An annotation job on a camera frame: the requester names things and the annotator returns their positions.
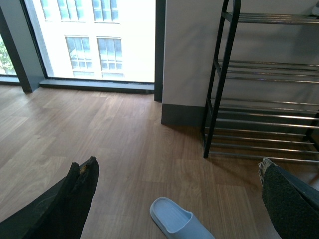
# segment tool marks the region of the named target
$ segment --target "building window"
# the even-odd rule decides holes
[[[117,0],[93,0],[94,18],[96,21],[117,21],[119,10]]]
[[[52,12],[51,12],[52,10],[51,4],[52,4],[52,1],[50,0],[41,0],[44,18],[47,21],[51,21],[53,19]]]
[[[66,37],[74,76],[92,75],[92,57],[88,37]]]
[[[98,38],[103,78],[123,77],[121,39]]]
[[[0,75],[16,75],[13,64],[0,36]]]
[[[63,21],[83,21],[84,8],[82,0],[58,0]]]

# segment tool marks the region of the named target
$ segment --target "metal shoe rack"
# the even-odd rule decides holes
[[[224,0],[222,7],[201,126],[204,158],[209,154],[222,154],[318,163],[319,145],[312,135],[319,129],[319,104],[226,98],[223,97],[223,90],[225,81],[230,79],[236,82],[271,82],[274,88],[277,83],[319,84],[319,65],[230,61],[237,23],[319,27],[319,19],[306,15],[240,13],[240,0],[233,0],[233,11],[227,12],[228,2],[229,0]],[[225,20],[230,22],[230,26],[224,57],[219,60]]]

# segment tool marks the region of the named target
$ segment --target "wooden floor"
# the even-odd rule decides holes
[[[149,215],[169,197],[216,239],[278,239],[258,162],[202,158],[199,129],[160,123],[153,95],[0,86],[0,221],[96,156],[100,176],[83,239],[164,239]],[[279,163],[319,188],[315,165]]]

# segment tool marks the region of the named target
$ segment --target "tree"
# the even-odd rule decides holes
[[[0,74],[15,75],[14,67],[9,57],[8,51],[0,37]]]

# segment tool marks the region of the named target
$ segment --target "white slipper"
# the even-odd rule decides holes
[[[317,4],[314,6],[313,10],[312,10],[313,15],[319,16],[319,1],[317,2]]]
[[[151,205],[154,222],[168,239],[215,239],[192,212],[168,198],[157,198]]]

